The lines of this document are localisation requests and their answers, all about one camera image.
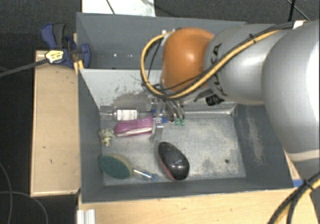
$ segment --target blue clamp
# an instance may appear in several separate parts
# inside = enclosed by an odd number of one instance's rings
[[[91,52],[88,44],[81,44],[81,48],[77,49],[77,45],[70,36],[64,37],[65,24],[48,23],[41,29],[41,37],[48,44],[50,50],[59,49],[63,51],[63,59],[61,61],[50,62],[59,64],[69,68],[74,67],[72,55],[78,55],[78,60],[83,61],[83,67],[88,68],[91,60]]]

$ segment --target gray bin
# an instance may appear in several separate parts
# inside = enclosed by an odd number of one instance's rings
[[[138,36],[132,40],[130,48],[126,41],[131,40],[131,33],[127,33],[128,29],[122,27],[128,22],[131,30],[135,25],[139,29],[143,28],[143,32],[136,31]],[[163,141],[177,146],[190,162],[188,178],[179,182],[167,179],[162,173],[155,160],[155,147],[149,141],[149,135],[115,138],[110,148],[101,144],[98,136],[100,129],[116,124],[110,117],[114,107],[138,107],[141,113],[149,113],[150,97],[140,84],[138,57],[144,43],[159,34],[161,29],[166,27],[171,30],[179,25],[221,31],[241,24],[78,14],[78,42],[89,43],[93,57],[90,69],[80,70],[78,77],[81,198],[84,203],[292,187],[283,147],[263,106],[222,103],[209,107],[202,100],[187,104],[186,126],[176,127],[168,123],[163,132]],[[115,50],[122,61],[118,61],[117,57],[112,58]],[[129,51],[134,57],[127,59]],[[156,67],[160,67],[160,62],[159,59]],[[160,72],[154,70],[150,79],[157,81],[159,76]],[[108,177],[98,165],[98,157],[107,153],[120,153],[134,166],[157,172],[160,175],[159,181],[152,182],[137,177],[116,180]]]

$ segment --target round sponge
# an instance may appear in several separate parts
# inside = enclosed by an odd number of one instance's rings
[[[132,176],[133,166],[128,159],[120,154],[108,154],[99,158],[100,169],[107,175],[126,179]]]

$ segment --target wooden board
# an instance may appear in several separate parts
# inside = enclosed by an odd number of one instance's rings
[[[254,223],[266,224],[292,189],[108,203],[79,203],[95,209],[96,224]],[[317,224],[309,197],[297,206],[293,223]]]
[[[45,52],[37,52],[36,60]],[[35,69],[31,196],[75,194],[80,188],[74,70],[45,64]]]

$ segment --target pink object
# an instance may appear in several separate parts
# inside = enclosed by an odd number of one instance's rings
[[[142,133],[152,132],[153,117],[122,121],[115,125],[114,131],[117,137],[125,137]]]

